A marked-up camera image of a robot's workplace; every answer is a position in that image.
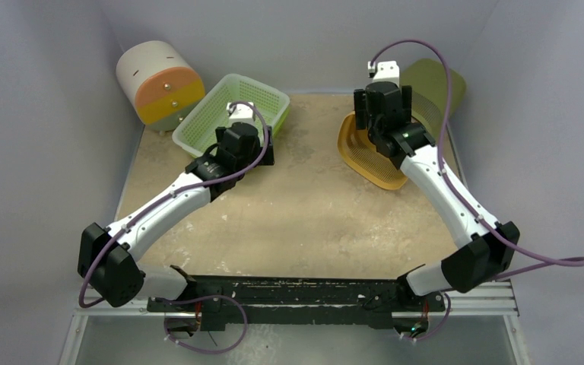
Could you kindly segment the yellow slatted waste basket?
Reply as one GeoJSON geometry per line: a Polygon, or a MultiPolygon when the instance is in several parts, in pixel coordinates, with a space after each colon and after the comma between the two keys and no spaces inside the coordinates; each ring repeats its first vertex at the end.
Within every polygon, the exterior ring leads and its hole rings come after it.
{"type": "Polygon", "coordinates": [[[408,181],[408,177],[389,159],[376,152],[368,140],[367,131],[356,128],[355,112],[348,113],[343,119],[337,149],[352,170],[381,189],[398,190],[408,181]]]}

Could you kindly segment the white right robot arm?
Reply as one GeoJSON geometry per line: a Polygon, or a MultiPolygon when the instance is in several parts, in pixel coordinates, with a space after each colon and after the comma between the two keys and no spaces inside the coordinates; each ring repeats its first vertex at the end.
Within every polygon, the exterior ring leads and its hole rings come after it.
{"type": "Polygon", "coordinates": [[[446,163],[438,161],[433,136],[411,118],[412,90],[391,81],[377,81],[354,91],[356,128],[364,130],[376,152],[388,158],[426,195],[445,223],[457,250],[398,277],[396,298],[415,309],[428,294],[441,290],[466,293],[505,272],[520,232],[504,224],[475,200],[446,163]]]}

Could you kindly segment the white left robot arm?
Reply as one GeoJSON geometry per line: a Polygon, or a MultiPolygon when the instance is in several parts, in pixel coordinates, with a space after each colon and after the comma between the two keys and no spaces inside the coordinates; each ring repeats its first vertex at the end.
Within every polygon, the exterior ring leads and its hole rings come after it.
{"type": "Polygon", "coordinates": [[[102,302],[120,307],[136,297],[158,297],[179,311],[192,308],[196,290],[181,268],[145,268],[138,262],[177,223],[234,188],[248,171],[274,164],[271,127],[263,131],[259,137],[247,122],[217,128],[216,143],[158,196],[105,227],[86,227],[78,256],[78,274],[84,280],[80,307],[102,302]]]}

